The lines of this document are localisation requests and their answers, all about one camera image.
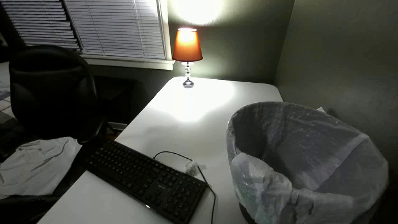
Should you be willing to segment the black bin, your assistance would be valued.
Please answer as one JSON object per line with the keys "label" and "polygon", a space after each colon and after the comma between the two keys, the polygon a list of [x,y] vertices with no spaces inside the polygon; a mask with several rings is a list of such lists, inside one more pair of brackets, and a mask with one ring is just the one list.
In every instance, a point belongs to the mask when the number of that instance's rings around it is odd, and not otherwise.
{"label": "black bin", "polygon": [[265,224],[264,210],[257,204],[244,205],[241,202],[239,207],[248,224]]}

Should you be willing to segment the white tissue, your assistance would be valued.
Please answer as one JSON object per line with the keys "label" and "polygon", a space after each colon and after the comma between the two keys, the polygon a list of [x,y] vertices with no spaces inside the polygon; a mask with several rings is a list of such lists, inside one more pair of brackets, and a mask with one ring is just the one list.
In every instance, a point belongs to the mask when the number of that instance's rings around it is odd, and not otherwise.
{"label": "white tissue", "polygon": [[198,162],[196,160],[190,161],[186,165],[186,172],[190,175],[197,175],[198,174]]}

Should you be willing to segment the white cloth on chair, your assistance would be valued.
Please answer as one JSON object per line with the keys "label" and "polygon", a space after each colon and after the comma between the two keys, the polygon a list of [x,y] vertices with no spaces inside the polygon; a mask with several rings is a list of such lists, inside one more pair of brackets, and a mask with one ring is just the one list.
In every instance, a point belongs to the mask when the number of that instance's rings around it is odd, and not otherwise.
{"label": "white cloth on chair", "polygon": [[37,139],[19,145],[0,162],[0,199],[53,194],[81,148],[73,136]]}

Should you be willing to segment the translucent white bin liner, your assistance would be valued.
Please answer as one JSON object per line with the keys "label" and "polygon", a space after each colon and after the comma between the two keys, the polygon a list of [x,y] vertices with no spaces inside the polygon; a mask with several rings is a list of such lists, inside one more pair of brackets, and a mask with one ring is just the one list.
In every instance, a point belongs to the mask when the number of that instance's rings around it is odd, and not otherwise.
{"label": "translucent white bin liner", "polygon": [[265,224],[354,224],[389,185],[389,161],[367,134],[300,104],[238,109],[227,148],[238,202],[260,206]]}

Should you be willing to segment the black office chair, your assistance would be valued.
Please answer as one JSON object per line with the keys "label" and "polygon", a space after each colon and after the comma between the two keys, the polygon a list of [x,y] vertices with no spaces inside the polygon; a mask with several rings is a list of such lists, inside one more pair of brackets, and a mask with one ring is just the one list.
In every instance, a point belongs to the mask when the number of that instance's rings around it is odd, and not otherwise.
{"label": "black office chair", "polygon": [[39,138],[95,139],[106,121],[88,62],[59,45],[32,45],[10,59],[12,109]]}

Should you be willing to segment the orange shade table lamp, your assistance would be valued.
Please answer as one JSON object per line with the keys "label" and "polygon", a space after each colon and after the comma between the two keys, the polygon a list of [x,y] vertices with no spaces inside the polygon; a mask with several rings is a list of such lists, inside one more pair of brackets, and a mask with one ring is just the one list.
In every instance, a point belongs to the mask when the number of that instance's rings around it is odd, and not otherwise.
{"label": "orange shade table lamp", "polygon": [[193,27],[180,27],[177,29],[173,58],[185,64],[186,80],[183,85],[192,88],[194,82],[191,79],[191,63],[203,58],[199,32]]}

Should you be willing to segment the black computer keyboard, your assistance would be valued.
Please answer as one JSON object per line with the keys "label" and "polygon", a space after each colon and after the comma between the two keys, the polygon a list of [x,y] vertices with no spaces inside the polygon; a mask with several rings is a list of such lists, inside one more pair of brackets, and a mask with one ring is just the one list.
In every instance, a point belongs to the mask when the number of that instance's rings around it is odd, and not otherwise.
{"label": "black computer keyboard", "polygon": [[91,172],[173,224],[190,224],[207,189],[203,180],[115,140],[95,146],[85,164]]}

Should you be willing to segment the white window blinds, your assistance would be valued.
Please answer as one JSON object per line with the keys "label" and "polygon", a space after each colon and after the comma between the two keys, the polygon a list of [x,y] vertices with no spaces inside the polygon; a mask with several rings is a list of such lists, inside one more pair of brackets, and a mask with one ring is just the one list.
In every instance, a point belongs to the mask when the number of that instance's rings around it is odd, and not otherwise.
{"label": "white window blinds", "polygon": [[56,44],[85,54],[167,57],[158,0],[2,0],[27,44]]}

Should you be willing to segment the white window sill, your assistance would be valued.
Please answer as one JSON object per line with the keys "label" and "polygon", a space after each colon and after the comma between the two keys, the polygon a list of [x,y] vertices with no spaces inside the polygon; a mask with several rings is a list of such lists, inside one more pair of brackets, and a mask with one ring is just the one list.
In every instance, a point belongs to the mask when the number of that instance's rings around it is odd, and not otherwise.
{"label": "white window sill", "polygon": [[173,59],[131,59],[124,57],[100,57],[90,54],[85,54],[84,58],[89,64],[96,65],[135,67],[167,70],[172,70],[175,64]]}

